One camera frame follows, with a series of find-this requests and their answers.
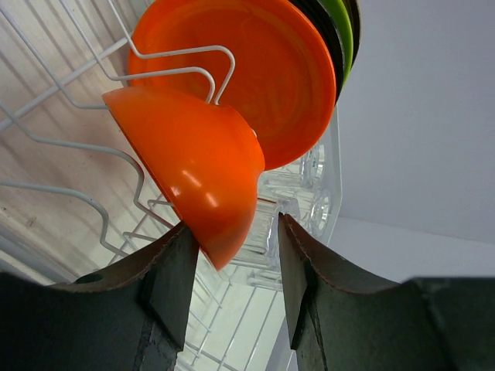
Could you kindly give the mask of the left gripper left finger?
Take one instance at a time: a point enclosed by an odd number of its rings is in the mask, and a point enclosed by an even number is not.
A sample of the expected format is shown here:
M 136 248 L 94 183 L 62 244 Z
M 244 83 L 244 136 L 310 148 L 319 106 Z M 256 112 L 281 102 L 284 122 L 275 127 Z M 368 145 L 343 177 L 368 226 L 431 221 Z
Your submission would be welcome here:
M 180 223 L 71 284 L 1 276 L 3 370 L 172 370 L 199 245 Z

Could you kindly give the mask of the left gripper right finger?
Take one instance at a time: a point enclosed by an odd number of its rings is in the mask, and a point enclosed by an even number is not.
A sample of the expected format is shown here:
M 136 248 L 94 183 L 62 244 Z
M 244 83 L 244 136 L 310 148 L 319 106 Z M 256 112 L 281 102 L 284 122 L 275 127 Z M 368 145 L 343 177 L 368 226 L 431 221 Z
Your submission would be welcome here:
M 397 283 L 278 216 L 289 343 L 300 370 L 492 370 L 494 280 Z

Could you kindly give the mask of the orange bowl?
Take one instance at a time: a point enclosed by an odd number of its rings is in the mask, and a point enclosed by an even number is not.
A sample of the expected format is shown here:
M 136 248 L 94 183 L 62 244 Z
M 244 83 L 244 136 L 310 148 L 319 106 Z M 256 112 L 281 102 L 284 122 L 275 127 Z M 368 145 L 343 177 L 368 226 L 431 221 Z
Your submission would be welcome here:
M 223 269 L 248 236 L 265 169 L 251 127 L 231 107 L 165 87 L 122 87 L 102 99 L 207 259 Z

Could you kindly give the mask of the orange plate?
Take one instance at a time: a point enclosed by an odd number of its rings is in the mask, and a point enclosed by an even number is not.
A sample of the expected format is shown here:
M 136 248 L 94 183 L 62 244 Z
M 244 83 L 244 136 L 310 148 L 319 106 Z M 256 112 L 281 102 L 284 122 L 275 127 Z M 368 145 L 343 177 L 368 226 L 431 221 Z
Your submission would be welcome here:
M 304 155 L 325 132 L 336 74 L 316 27 L 288 1 L 156 1 L 132 34 L 134 85 L 204 98 L 212 84 L 258 136 L 266 169 Z

